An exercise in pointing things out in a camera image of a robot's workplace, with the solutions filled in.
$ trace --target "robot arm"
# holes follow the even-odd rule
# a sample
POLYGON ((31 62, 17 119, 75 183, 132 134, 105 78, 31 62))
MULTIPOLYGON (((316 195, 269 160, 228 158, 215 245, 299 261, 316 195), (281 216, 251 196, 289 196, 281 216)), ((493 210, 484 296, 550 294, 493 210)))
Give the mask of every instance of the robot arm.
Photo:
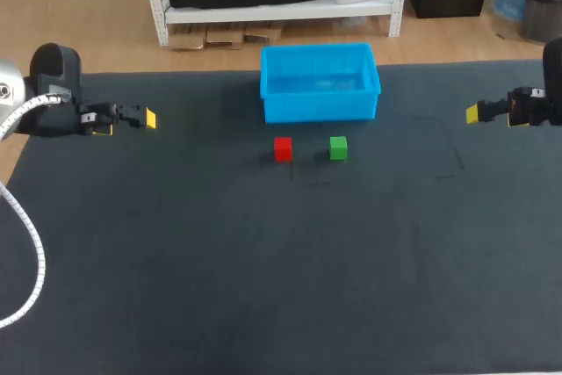
POLYGON ((49 137, 111 135, 113 126, 121 120, 134 127, 156 127, 156 116, 146 107, 84 101, 80 56, 71 48, 41 46, 33 55, 26 78, 12 63, 0 61, 0 125, 25 101, 44 94, 59 97, 60 104, 27 113, 11 132, 49 137))
MULTIPOLYGON (((27 78, 12 63, 0 61, 0 141, 14 131, 38 136, 112 134, 113 125, 120 120, 135 127, 156 128, 156 116, 146 107, 85 103, 81 82, 78 53, 56 44, 46 44, 37 50, 27 78)), ((24 223, 37 255, 35 286, 18 311, 0 319, 2 329, 23 318, 39 298, 47 261, 35 226, 2 182, 0 197, 24 223)))
POLYGON ((544 90, 519 87, 500 101, 479 101, 466 110, 466 122, 490 122, 507 114, 510 126, 540 126, 546 120, 562 125, 562 39, 544 47, 543 72, 544 90))

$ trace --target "white cable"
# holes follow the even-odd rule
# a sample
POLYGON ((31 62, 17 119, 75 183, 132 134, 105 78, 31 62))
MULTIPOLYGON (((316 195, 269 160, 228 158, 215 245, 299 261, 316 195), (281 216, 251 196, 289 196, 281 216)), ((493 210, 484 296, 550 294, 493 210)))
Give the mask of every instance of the white cable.
MULTIPOLYGON (((35 97, 26 103, 23 103, 13 112, 5 122, 0 125, 0 140, 8 133, 8 131, 28 112, 37 107, 41 107, 43 105, 58 105, 61 103, 61 98, 56 95, 46 94, 42 96, 35 97)), ((43 244, 41 243, 41 239, 39 238, 39 234, 35 229, 32 221, 27 216, 27 213, 21 207, 19 202, 14 198, 14 196, 8 191, 8 189, 0 182, 0 196, 4 197, 8 204, 13 208, 16 212, 18 217, 22 220, 25 225, 25 228, 29 232, 29 235, 32 237, 33 245, 35 246, 35 252, 37 253, 37 281, 35 281, 35 286, 33 287, 32 294, 29 296, 29 299, 26 303, 19 308, 19 310, 10 315, 3 320, 0 320, 0 329, 4 327, 8 327, 9 325, 13 324, 17 320, 21 319, 27 312, 32 308, 35 304, 39 295, 41 294, 41 290, 43 289, 43 284, 45 283, 45 270, 46 270, 46 261, 45 261, 45 251, 43 250, 43 244)))

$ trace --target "blue plastic bin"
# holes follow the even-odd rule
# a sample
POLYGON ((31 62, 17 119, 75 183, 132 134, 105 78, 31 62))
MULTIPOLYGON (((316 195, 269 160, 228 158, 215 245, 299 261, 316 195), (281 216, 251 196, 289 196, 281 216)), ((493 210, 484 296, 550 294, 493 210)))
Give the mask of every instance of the blue plastic bin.
POLYGON ((375 119, 380 81, 368 44, 265 47, 267 123, 375 119))

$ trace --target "wooden floor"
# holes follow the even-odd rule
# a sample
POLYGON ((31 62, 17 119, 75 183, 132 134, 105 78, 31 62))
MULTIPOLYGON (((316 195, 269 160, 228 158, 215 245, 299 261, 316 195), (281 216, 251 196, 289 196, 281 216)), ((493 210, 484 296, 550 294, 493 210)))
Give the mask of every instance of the wooden floor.
MULTIPOLYGON (((158 46, 148 0, 0 0, 0 56, 23 73, 35 49, 49 41, 76 49, 83 71, 146 72, 259 69, 259 47, 241 51, 170 52, 158 46)), ((480 18, 416 19, 407 7, 398 39, 388 39, 388 18, 358 28, 333 21, 291 23, 282 44, 366 41, 379 64, 536 59, 542 48, 500 38, 491 13, 480 18)), ((0 146, 0 180, 13 171, 25 137, 0 146)))

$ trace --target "dark gray mat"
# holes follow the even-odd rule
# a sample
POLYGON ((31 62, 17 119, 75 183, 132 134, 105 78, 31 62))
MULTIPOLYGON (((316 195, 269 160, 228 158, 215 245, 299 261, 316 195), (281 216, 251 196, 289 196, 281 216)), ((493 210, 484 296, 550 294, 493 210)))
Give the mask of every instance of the dark gray mat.
MULTIPOLYGON (((380 74, 376 121, 296 126, 263 123, 257 73, 86 76, 159 129, 25 148, 10 187, 47 283, 0 331, 0 373, 561 370, 561 129, 465 124, 542 86, 540 63, 380 74), (293 165, 272 162, 279 135, 293 165)), ((5 315, 35 256, 4 203, 0 233, 5 315)))

